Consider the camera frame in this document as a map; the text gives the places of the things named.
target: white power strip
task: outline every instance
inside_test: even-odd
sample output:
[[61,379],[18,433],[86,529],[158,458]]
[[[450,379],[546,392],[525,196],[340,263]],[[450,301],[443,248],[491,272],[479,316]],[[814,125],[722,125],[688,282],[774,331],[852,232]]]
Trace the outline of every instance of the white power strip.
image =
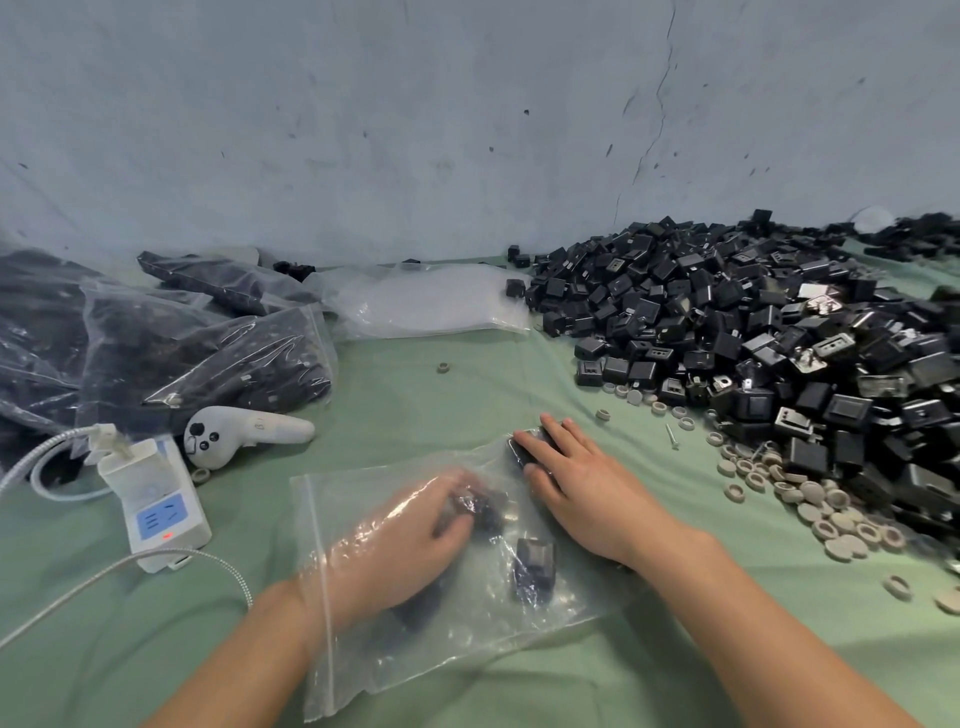
[[[197,489],[173,438],[164,435],[114,452],[97,463],[97,472],[120,497],[133,555],[163,546],[201,548],[212,537]],[[191,556],[163,553],[140,559],[147,573],[179,569]]]

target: screw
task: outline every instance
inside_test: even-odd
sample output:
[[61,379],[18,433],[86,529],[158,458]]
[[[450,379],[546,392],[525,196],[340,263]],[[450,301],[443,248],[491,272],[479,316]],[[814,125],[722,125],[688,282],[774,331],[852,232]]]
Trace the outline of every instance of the screw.
[[673,434],[673,430],[670,429],[670,425],[666,426],[666,433],[670,435],[670,447],[673,449],[680,449],[680,443],[677,442],[677,438]]

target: left hand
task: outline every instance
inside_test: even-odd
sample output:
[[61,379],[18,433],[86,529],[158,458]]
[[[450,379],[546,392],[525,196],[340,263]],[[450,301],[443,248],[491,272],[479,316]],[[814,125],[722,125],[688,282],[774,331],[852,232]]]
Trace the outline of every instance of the left hand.
[[307,604],[325,605],[336,633],[415,595],[470,538],[473,516],[467,514],[437,533],[444,506],[451,495],[479,486],[475,474],[457,469],[396,493],[301,575]]

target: concrete wall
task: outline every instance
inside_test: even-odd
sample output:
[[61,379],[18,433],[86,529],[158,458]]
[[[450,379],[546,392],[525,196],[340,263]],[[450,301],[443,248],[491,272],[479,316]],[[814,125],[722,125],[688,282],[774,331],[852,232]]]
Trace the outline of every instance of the concrete wall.
[[955,0],[7,0],[0,228],[77,259],[960,211]]

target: clear plastic bag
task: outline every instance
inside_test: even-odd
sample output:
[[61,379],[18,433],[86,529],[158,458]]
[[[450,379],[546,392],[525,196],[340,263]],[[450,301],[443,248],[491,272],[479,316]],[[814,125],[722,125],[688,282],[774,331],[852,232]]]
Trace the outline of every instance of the clear plastic bag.
[[289,276],[217,255],[166,257],[144,251],[136,261],[144,273],[167,285],[205,293],[240,314],[266,316],[320,302],[319,296]]
[[[360,692],[381,692],[452,660],[518,649],[602,617],[636,595],[635,574],[581,548],[531,499],[505,439],[379,468],[291,478],[301,579],[325,584],[321,554],[402,487],[451,468],[475,473],[484,492],[496,496],[490,502],[502,518],[491,523],[489,513],[478,514],[470,543],[437,581],[332,637],[307,676],[306,721],[333,715]],[[519,539],[554,545],[552,592],[533,589],[524,570],[516,575]],[[314,614],[328,613],[323,591],[304,588]]]
[[318,290],[339,317],[337,338],[398,339],[478,328],[530,330],[522,299],[507,298],[517,271],[480,263],[335,268],[303,283]]
[[230,319],[125,286],[84,285],[77,426],[181,434],[213,404],[289,412],[330,396],[337,356],[316,306]]

